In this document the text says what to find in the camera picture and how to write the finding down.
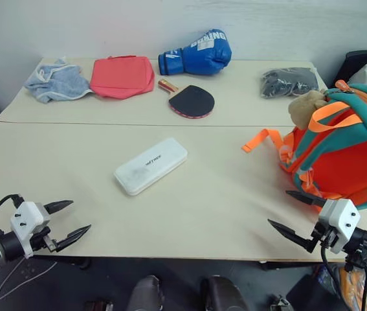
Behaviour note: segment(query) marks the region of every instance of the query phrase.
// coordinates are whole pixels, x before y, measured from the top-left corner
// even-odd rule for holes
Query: pink bag
[[[153,91],[155,74],[145,56],[96,60],[90,87],[100,96],[125,99]]]

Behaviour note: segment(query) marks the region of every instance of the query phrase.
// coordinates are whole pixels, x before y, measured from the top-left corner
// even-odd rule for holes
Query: white wall
[[[328,83],[367,49],[367,0],[0,0],[0,110],[42,56],[155,58],[209,28],[233,59],[310,60]]]

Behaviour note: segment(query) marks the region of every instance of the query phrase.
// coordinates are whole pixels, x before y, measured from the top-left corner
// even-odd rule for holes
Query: beige plush toy
[[[324,94],[319,91],[310,91],[294,99],[288,106],[291,120],[300,130],[305,130],[311,120],[312,114],[327,102]]]

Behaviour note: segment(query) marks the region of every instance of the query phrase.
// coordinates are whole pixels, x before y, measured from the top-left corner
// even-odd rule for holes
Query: white table
[[[52,237],[93,226],[59,255],[320,261],[317,249],[307,253],[267,223],[309,236],[317,215],[284,193],[294,187],[271,142],[241,151],[259,130],[0,122],[0,199],[74,200],[52,215]],[[187,148],[187,162],[138,196],[124,194],[112,171],[167,137]],[[0,209],[0,228],[13,212],[9,203]],[[361,215],[367,229],[367,210]]]
[[[91,79],[94,59],[67,60],[82,67],[82,73]],[[43,63],[53,63],[44,59]],[[84,123],[123,125],[174,126],[292,126],[287,111],[293,97],[264,99],[260,97],[260,77],[274,68],[308,67],[311,62],[231,61],[228,67],[214,76],[174,75],[160,76],[157,60],[152,61],[155,88],[150,93],[115,100],[94,94],[70,102],[42,104],[22,88],[14,101],[0,114],[1,122]],[[182,118],[168,107],[168,94],[157,87],[157,81],[166,78],[176,86],[193,84],[209,91],[215,98],[213,112],[204,119]],[[326,88],[317,74],[320,89]]]

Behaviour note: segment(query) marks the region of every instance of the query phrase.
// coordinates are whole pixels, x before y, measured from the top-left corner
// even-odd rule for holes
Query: boxing glove
[[[185,72],[213,75],[228,65],[231,56],[232,51],[225,33],[212,29],[187,47],[160,54],[160,74],[175,75]]]

